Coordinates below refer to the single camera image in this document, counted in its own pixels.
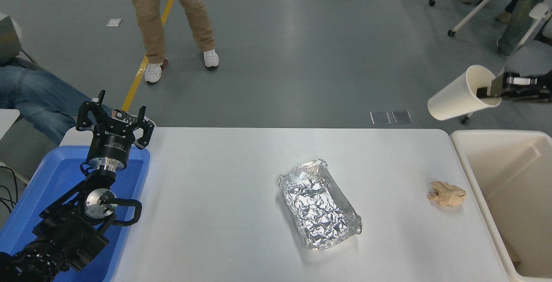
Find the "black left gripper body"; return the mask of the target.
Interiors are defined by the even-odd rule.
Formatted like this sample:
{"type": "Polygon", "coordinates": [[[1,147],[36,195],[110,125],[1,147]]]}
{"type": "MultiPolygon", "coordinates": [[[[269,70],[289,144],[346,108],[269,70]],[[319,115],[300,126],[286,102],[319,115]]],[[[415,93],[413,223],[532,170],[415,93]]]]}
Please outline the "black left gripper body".
{"type": "Polygon", "coordinates": [[[97,165],[100,159],[108,158],[118,161],[120,165],[126,165],[133,142],[134,135],[128,123],[105,119],[94,127],[86,162],[97,165]]]}

